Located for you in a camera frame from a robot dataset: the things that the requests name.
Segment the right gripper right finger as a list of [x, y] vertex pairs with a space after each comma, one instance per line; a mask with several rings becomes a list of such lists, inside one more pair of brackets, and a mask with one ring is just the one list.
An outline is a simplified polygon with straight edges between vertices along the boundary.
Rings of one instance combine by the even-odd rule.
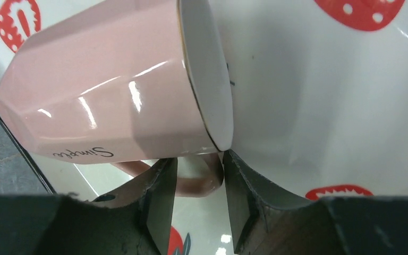
[[236, 254], [408, 254], [408, 197], [326, 197], [286, 191], [235, 152], [223, 155]]

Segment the cream pink mug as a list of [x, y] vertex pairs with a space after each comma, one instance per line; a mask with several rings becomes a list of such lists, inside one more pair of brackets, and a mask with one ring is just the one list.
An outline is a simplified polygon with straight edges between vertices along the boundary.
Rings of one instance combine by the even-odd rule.
[[0, 79], [0, 117], [28, 152], [112, 164], [197, 155], [176, 194], [204, 197], [224, 179], [233, 99], [208, 1], [103, 1], [29, 37]]

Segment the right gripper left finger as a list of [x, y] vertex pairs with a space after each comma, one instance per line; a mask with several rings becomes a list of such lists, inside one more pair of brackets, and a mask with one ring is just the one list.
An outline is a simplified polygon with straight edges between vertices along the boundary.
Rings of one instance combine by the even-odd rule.
[[167, 254], [177, 159], [120, 187], [68, 195], [0, 195], [0, 254]]

